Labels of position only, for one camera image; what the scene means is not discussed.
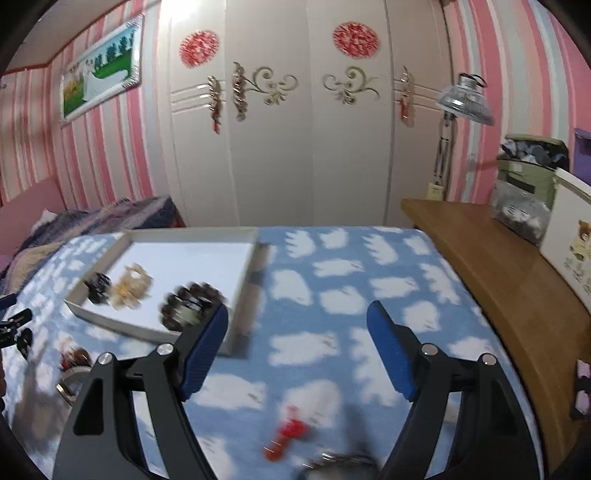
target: lamp shade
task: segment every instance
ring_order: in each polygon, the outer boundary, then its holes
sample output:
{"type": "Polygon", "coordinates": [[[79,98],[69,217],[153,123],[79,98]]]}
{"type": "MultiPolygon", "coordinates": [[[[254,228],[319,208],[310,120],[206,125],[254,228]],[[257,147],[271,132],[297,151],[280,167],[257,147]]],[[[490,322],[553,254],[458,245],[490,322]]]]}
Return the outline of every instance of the lamp shade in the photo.
{"type": "Polygon", "coordinates": [[[478,75],[461,73],[455,85],[447,87],[437,100],[437,106],[457,116],[484,125],[494,125],[488,101],[479,88],[486,87],[486,82],[478,75]]]}

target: pink headboard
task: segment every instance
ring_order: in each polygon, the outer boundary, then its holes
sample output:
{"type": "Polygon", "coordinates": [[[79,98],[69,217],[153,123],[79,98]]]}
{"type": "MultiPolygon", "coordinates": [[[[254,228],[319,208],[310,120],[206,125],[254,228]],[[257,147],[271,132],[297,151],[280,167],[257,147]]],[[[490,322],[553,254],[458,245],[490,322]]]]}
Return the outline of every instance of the pink headboard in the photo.
{"type": "Polygon", "coordinates": [[[66,210],[60,188],[53,177],[36,183],[26,192],[0,207],[0,255],[14,255],[44,209],[53,213],[66,210]]]}

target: red round sticker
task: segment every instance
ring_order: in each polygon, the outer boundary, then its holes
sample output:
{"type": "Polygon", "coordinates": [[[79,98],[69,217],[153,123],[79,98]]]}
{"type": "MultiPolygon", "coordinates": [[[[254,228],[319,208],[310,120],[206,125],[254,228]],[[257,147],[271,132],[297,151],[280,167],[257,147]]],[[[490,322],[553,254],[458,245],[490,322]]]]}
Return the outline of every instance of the red round sticker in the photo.
{"type": "Polygon", "coordinates": [[[333,30],[333,42],[341,52],[354,59],[373,57],[379,49],[378,34],[363,23],[341,23],[333,30]]]}
{"type": "Polygon", "coordinates": [[[219,37],[211,30],[190,34],[181,42],[178,54],[184,65],[192,69],[211,60],[220,46],[219,37]]]}

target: bride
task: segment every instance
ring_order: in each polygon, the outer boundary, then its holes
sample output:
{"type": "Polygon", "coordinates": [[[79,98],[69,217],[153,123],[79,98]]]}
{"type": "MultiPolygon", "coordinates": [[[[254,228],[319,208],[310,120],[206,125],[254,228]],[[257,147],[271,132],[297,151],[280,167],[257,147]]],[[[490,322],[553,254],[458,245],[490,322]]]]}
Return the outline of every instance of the bride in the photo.
{"type": "Polygon", "coordinates": [[[128,74],[127,70],[119,70],[118,72],[115,72],[104,79],[98,79],[95,77],[93,70],[94,61],[86,60],[82,66],[82,77],[84,81],[83,100],[85,102],[96,98],[101,93],[109,90],[111,87],[120,84],[128,74]]]}

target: clear plastic bag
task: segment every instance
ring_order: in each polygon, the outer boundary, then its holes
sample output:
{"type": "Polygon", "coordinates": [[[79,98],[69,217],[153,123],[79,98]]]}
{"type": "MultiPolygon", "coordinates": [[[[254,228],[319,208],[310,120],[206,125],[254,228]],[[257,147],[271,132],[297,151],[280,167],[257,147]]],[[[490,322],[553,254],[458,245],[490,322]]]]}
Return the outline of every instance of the clear plastic bag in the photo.
{"type": "Polygon", "coordinates": [[[495,182],[491,206],[493,216],[528,242],[540,246],[550,210],[535,195],[502,180],[495,182]]]}

